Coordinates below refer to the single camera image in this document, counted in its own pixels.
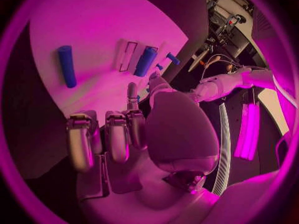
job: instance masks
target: magenta light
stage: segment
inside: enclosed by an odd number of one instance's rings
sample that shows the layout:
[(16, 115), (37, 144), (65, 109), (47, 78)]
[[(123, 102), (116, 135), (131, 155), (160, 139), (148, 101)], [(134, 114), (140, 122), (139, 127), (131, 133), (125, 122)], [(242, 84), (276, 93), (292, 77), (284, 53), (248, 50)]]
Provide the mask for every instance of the magenta light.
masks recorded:
[(260, 129), (260, 107), (257, 104), (244, 104), (237, 147), (234, 156), (253, 160), (257, 148)]

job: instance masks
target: light bar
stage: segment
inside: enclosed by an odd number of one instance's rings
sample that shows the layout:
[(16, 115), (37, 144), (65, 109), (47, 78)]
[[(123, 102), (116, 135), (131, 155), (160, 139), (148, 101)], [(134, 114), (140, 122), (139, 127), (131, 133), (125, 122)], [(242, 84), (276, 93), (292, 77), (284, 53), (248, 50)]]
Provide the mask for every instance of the light bar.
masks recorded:
[(234, 156), (253, 160), (257, 148), (260, 129), (260, 106), (243, 104), (242, 121)]

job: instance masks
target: pink light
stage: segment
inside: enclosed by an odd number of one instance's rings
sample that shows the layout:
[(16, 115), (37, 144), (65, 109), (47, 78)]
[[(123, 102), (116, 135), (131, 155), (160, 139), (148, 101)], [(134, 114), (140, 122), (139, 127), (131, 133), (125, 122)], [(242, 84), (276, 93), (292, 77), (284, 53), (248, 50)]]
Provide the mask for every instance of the pink light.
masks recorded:
[(239, 140), (234, 156), (253, 160), (259, 139), (260, 107), (259, 103), (243, 105)]

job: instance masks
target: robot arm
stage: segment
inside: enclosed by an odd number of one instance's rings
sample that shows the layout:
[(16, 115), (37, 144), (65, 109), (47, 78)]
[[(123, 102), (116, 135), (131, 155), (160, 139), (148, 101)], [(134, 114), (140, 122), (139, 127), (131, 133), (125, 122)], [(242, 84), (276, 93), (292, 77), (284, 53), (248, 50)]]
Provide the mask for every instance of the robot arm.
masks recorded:
[(231, 93), (234, 88), (251, 88), (253, 86), (275, 89), (272, 72), (269, 70), (251, 70), (241, 68), (233, 74), (221, 74), (200, 81), (190, 97), (195, 102), (213, 101)]

